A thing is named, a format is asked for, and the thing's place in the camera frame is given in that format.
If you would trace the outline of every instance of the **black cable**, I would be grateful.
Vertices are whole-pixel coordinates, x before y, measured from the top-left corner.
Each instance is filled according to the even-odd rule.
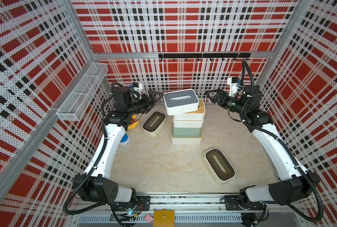
[[[267,209],[267,216],[265,218],[262,219],[262,222],[267,220],[269,218],[269,210]]]
[[[142,113],[141,113],[141,116],[137,119],[137,120],[135,120],[134,122],[132,122],[132,123],[129,123],[130,125],[131,124],[133,124],[133,123],[135,123],[135,122],[137,122],[137,121],[139,121],[139,119],[141,119],[141,117],[142,117]]]
[[[248,74],[250,76],[250,92],[249,92],[249,98],[247,99],[247,102],[249,99],[252,99],[253,96],[253,89],[254,89],[254,78],[252,75],[252,72],[248,66],[248,63],[245,60],[242,60],[242,64],[244,64],[246,70],[248,71]],[[247,102],[245,102],[243,108],[241,109],[240,112],[240,119],[243,120],[244,119],[244,110],[246,109],[246,105]],[[270,131],[267,131],[265,129],[259,128],[259,127],[255,127],[253,125],[250,125],[247,123],[247,121],[243,121],[243,124],[247,127],[250,127],[252,129],[256,129],[258,131],[264,132],[270,136],[272,136],[275,140],[277,140],[282,147],[286,150],[286,152],[288,153],[289,157],[291,158],[293,164],[295,166],[298,166],[298,161],[297,159],[293,156],[292,152],[289,150],[289,148],[287,147],[287,145],[284,143],[284,141],[281,138],[278,138],[278,136],[276,136],[274,133],[271,133]],[[298,213],[301,217],[303,217],[304,219],[310,221],[310,222],[319,222],[322,219],[323,216],[323,205],[322,205],[322,200],[320,197],[320,194],[318,193],[316,187],[314,186],[314,184],[312,183],[312,181],[310,180],[310,178],[307,176],[307,174],[302,170],[301,167],[297,167],[298,171],[301,173],[301,175],[304,177],[306,183],[310,186],[310,188],[312,189],[313,194],[316,197],[316,201],[317,201],[317,207],[318,207],[318,211],[317,211],[317,215],[314,218],[308,217],[306,216],[304,213],[302,213],[300,210],[298,210],[296,207],[294,207],[291,204],[286,204],[287,206],[289,206],[292,210],[294,210],[296,213]]]
[[[102,105],[101,105],[101,111],[102,111],[102,116],[103,116],[103,118],[105,118],[104,105],[105,105],[107,102],[109,102],[109,101],[112,99],[112,97],[113,97],[113,93],[111,93],[110,96],[109,96],[106,100],[104,100],[104,101],[102,102]]]
[[[102,158],[103,156],[103,153],[104,153],[104,150],[107,146],[107,143],[108,143],[108,135],[107,135],[107,132],[105,130],[105,126],[104,126],[104,123],[102,123],[102,130],[103,130],[103,134],[104,134],[104,142],[103,142],[103,147],[96,159],[96,161],[94,162],[94,165],[93,167],[90,169],[90,171],[87,173],[87,175],[85,175],[85,177],[83,178],[83,180],[81,181],[81,183],[79,184],[78,187],[75,188],[75,190],[73,191],[73,193],[69,196],[69,198],[65,201],[63,207],[62,207],[62,211],[67,214],[67,215],[75,215],[75,214],[80,214],[80,213],[83,213],[85,211],[88,211],[88,210],[91,210],[95,207],[98,207],[98,206],[102,206],[102,205],[105,205],[105,203],[96,203],[94,205],[91,205],[89,207],[86,207],[86,208],[83,208],[83,209],[80,209],[80,210],[69,210],[68,209],[68,205],[70,203],[70,201],[74,198],[74,196],[78,193],[79,189],[81,187],[83,187],[83,185],[86,183],[87,180],[89,180],[89,177],[90,175],[93,173],[93,171],[95,170],[94,166],[97,166],[100,159]]]
[[[121,220],[118,218],[117,214],[115,213],[115,211],[113,209],[113,205],[110,205],[110,209],[112,210],[113,216],[116,219],[116,221],[118,222],[118,224],[122,227],[126,227],[125,225],[123,225],[123,223],[121,222]]]
[[[239,84],[240,90],[238,90],[237,93],[235,94],[235,98],[238,98],[238,95],[239,95],[242,87],[244,86],[245,66],[243,65],[243,63],[241,64],[241,67],[242,67],[242,69],[241,69],[241,80],[240,80],[240,84]]]
[[[263,221],[265,212],[266,212],[266,210],[267,210],[267,205],[266,205],[266,203],[263,202],[263,204],[264,204],[263,212],[262,212],[262,215],[260,216],[260,218],[258,219],[258,222],[257,222],[256,224],[250,225],[250,226],[246,226],[246,225],[244,225],[244,224],[242,223],[244,226],[246,226],[246,227],[254,227],[254,226],[256,226],[257,224],[259,224],[261,221]]]
[[[135,97],[133,96],[134,100],[138,100],[138,99],[141,97],[141,94],[139,94],[138,91],[135,91],[135,90],[133,90],[133,89],[131,89],[130,91],[131,91],[133,94],[135,94],[135,95],[137,96],[137,98],[135,98]]]
[[[231,119],[233,119],[234,121],[238,121],[238,122],[241,122],[241,120],[238,120],[238,119],[234,119],[234,118],[232,118],[232,117],[230,116],[230,110],[228,111],[228,115],[229,115],[229,117],[230,117]]]
[[[141,211],[137,214],[137,216],[140,215],[140,214],[142,213],[142,211],[143,211],[143,203],[142,203],[142,202],[139,202],[139,203],[142,205],[142,209],[141,209]],[[110,205],[110,209],[112,210],[113,216],[114,216],[114,218],[117,220],[118,224],[119,224],[120,226],[122,226],[122,227],[126,227],[126,225],[124,225],[124,224],[122,223],[122,221],[121,221],[120,219],[118,219],[118,216],[117,216],[117,214],[115,213],[115,211],[114,211],[114,209],[113,209],[113,205]],[[132,226],[134,226],[136,223],[127,223],[127,224],[130,224],[130,227],[132,227]]]
[[[112,82],[112,85],[113,85],[113,84],[118,85],[118,86],[120,86],[120,87],[123,87],[123,85],[120,84],[120,83],[118,83],[118,82]]]

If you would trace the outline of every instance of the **wire mesh basket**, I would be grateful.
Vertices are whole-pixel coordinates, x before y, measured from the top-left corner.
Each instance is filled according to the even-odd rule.
[[[94,62],[60,107],[61,120],[80,121],[99,84],[108,72],[107,64]]]

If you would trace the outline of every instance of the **yellow rubber duck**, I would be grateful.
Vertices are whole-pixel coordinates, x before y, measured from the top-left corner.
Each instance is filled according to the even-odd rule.
[[[128,129],[134,129],[137,125],[138,125],[138,120],[135,121],[135,119],[137,118],[137,115],[133,115],[132,116],[132,121],[131,123],[128,125]]]

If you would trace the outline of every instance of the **wooden lid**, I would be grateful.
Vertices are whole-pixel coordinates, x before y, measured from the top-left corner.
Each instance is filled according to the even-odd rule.
[[[198,103],[198,110],[197,111],[192,111],[184,114],[203,114],[205,113],[205,106],[204,106],[204,101],[202,99],[199,100]]]

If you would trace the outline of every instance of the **pink object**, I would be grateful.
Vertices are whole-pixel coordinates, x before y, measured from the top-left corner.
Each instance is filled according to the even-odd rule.
[[[150,214],[147,214],[146,216],[144,216],[144,219],[146,221],[148,221],[148,223],[152,223],[153,222],[153,217]]]

